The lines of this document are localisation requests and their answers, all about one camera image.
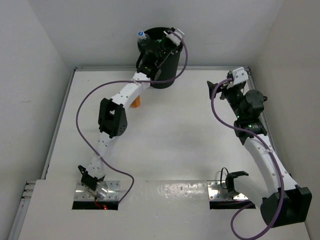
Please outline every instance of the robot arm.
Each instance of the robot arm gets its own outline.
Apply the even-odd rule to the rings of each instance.
[[[108,159],[112,154],[117,139],[127,128],[126,111],[132,102],[151,85],[157,81],[161,65],[171,55],[183,47],[179,38],[184,38],[179,29],[168,28],[163,32],[161,40],[148,39],[141,48],[141,55],[137,62],[137,72],[133,75],[132,83],[128,83],[113,97],[104,98],[100,103],[99,110],[99,138],[95,149],[99,155],[94,155],[87,168],[79,165],[82,174],[81,182],[92,191],[96,191],[97,183],[103,181],[106,175],[105,164],[100,157]]]
[[[234,122],[234,126],[255,133],[269,147],[269,149],[266,149],[263,143],[252,134],[235,130],[236,136],[257,164],[266,187],[258,185],[245,171],[238,171],[229,173],[226,177],[225,184],[228,192],[238,192],[247,196],[260,209],[262,218],[268,225],[277,210],[281,189],[279,175],[270,156],[270,152],[272,152],[284,183],[284,201],[273,227],[304,222],[308,214],[312,194],[307,187],[300,187],[288,174],[272,149],[267,131],[260,121],[260,114],[264,110],[264,102],[268,98],[257,90],[249,90],[243,95],[242,89],[249,79],[248,73],[243,67],[229,72],[227,78],[232,80],[222,85],[218,92],[221,92],[220,99],[227,99],[236,115],[237,120]],[[216,84],[208,82],[208,86],[210,98],[215,97],[212,96],[212,91]]]

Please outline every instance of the bottle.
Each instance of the bottle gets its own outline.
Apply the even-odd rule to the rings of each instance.
[[[149,40],[150,40],[149,35],[146,34],[144,31],[138,32],[138,43],[141,47],[144,47]]]

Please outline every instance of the white wall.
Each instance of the white wall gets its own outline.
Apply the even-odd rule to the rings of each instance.
[[[0,240],[41,176],[70,75],[27,0],[1,0]]]
[[[69,66],[133,66],[136,34],[174,26],[190,65],[248,65],[282,0],[28,0]]]
[[[253,68],[278,153],[313,200],[306,225],[320,236],[320,1],[285,0]]]

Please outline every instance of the white table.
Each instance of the white table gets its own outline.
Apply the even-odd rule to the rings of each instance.
[[[76,71],[65,104],[45,180],[38,180],[19,240],[236,240],[230,229],[235,210],[210,210],[207,180],[219,171],[246,171],[263,178],[233,130],[213,116],[206,81],[217,83],[226,70],[187,70],[166,89],[150,88],[141,105],[127,111],[128,128],[119,138],[109,163],[131,173],[136,183],[112,210],[72,210],[78,165],[87,166],[93,152],[75,126],[81,100],[94,87],[128,80],[132,71]],[[108,85],[84,104],[79,125],[88,140],[98,140],[100,101],[124,84]],[[216,100],[218,114],[233,123],[227,101]],[[106,180],[121,180],[120,194],[131,181],[112,170]],[[244,237],[264,227],[259,210],[248,209],[235,221]],[[262,240],[309,240],[304,223],[270,230]]]

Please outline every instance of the orange object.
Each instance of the orange object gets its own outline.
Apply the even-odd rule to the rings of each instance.
[[[132,103],[131,103],[131,107],[133,108],[137,108],[140,106],[140,96],[138,96]]]

